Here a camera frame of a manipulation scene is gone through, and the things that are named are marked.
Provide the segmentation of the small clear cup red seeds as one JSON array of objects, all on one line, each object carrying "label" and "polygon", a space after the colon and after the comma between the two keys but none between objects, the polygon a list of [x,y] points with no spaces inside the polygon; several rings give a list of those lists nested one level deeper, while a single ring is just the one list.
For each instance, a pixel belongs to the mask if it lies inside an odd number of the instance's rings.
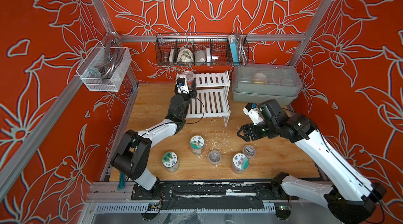
[{"label": "small clear cup red seeds", "polygon": [[181,73],[181,75],[186,77],[187,85],[192,86],[192,84],[196,78],[196,74],[192,71],[184,71]]}]

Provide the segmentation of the white slatted wooden shelf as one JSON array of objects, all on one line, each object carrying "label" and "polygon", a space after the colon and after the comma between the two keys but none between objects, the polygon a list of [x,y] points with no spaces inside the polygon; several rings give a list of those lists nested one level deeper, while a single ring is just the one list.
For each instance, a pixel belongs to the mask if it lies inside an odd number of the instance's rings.
[{"label": "white slatted wooden shelf", "polygon": [[229,72],[195,74],[197,99],[192,99],[188,119],[221,117],[228,125],[231,110],[228,94],[230,88]]}]

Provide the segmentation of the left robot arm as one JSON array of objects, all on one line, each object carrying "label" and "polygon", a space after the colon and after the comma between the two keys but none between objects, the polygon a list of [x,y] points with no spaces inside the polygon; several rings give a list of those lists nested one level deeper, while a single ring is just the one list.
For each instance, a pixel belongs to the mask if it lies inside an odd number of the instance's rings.
[{"label": "left robot arm", "polygon": [[126,131],[111,154],[110,165],[136,182],[143,190],[156,195],[160,191],[160,180],[147,169],[151,148],[182,130],[191,101],[195,98],[195,82],[189,91],[176,84],[175,95],[170,100],[165,119],[149,129],[139,132]]}]

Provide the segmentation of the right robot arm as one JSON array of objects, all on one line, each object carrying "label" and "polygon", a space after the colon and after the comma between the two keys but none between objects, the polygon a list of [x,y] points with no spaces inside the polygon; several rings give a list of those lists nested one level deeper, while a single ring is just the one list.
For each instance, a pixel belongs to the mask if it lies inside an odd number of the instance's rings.
[{"label": "right robot arm", "polygon": [[386,188],[371,182],[346,161],[325,139],[317,124],[303,114],[288,116],[276,100],[248,103],[243,112],[251,119],[237,132],[246,142],[282,137],[296,144],[330,179],[318,184],[279,173],[271,181],[276,198],[295,196],[329,210],[344,224],[360,224],[375,212]]}]

